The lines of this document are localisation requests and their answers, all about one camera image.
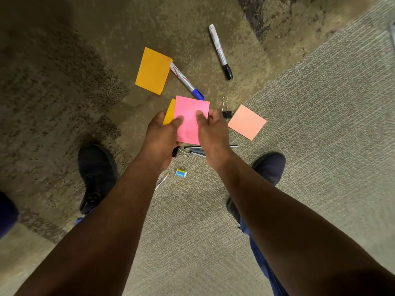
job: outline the pink sticky note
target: pink sticky note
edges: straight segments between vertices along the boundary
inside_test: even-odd
[[[240,105],[228,126],[252,141],[265,123],[265,119],[244,105]]]
[[[182,115],[184,121],[177,130],[177,141],[190,144],[199,144],[198,123],[196,122],[196,111],[201,110],[204,116],[209,116],[210,102],[191,99],[190,97],[175,98],[174,118]]]

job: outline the forearm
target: forearm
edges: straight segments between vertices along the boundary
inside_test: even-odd
[[[215,169],[252,237],[290,294],[324,294],[328,282],[333,280],[332,287],[343,285],[338,275],[353,270],[386,274],[346,234],[272,186],[237,155],[229,154]]]
[[[161,162],[139,155],[107,197],[55,247],[18,295],[121,294]]]

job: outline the blue marker cap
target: blue marker cap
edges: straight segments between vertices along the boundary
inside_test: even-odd
[[[203,94],[201,94],[200,91],[197,90],[196,88],[195,88],[194,91],[192,91],[192,95],[193,95],[196,99],[201,100],[201,101],[204,101],[204,96],[203,96]]]

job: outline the black binder clip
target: black binder clip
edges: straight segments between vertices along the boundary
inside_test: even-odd
[[[228,109],[228,97],[222,98],[222,115],[224,116],[224,119],[232,118],[232,111],[229,111]]]

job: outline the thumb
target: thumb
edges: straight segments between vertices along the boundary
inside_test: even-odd
[[[173,119],[170,124],[173,127],[175,127],[176,129],[178,129],[183,121],[184,121],[184,117],[182,115],[180,115],[180,116],[177,116],[177,118]]]
[[[196,111],[196,121],[199,128],[207,124],[207,119],[200,110]]]

